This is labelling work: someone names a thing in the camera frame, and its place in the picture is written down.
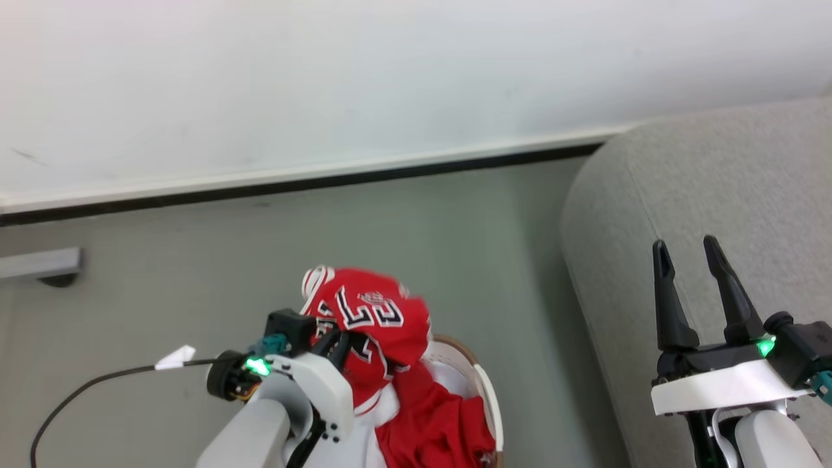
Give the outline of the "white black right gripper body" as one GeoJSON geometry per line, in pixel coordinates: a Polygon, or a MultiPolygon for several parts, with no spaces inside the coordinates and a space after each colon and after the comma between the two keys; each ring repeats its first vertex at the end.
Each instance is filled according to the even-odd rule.
{"type": "Polygon", "coordinates": [[[651,400],[656,415],[760,405],[811,396],[808,385],[788,385],[767,361],[775,338],[660,355],[651,400]]]}

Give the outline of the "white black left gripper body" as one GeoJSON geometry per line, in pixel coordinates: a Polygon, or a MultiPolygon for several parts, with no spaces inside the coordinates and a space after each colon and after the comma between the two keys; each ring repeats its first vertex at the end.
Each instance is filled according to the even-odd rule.
{"type": "Polygon", "coordinates": [[[286,409],[295,439],[308,436],[315,421],[322,421],[330,439],[348,439],[354,426],[352,388],[332,362],[312,353],[267,355],[265,361],[270,374],[263,379],[262,397],[286,409]]]}

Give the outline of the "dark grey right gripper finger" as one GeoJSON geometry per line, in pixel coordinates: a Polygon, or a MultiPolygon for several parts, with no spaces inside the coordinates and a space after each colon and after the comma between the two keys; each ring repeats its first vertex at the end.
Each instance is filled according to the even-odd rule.
{"type": "Polygon", "coordinates": [[[656,339],[660,352],[693,352],[699,337],[689,326],[675,288],[675,267],[662,239],[653,243],[656,339]]]}
{"type": "Polygon", "coordinates": [[[716,237],[704,236],[703,247],[711,276],[715,278],[720,293],[725,315],[726,344],[742,346],[755,343],[766,335],[757,309],[716,237]]]}

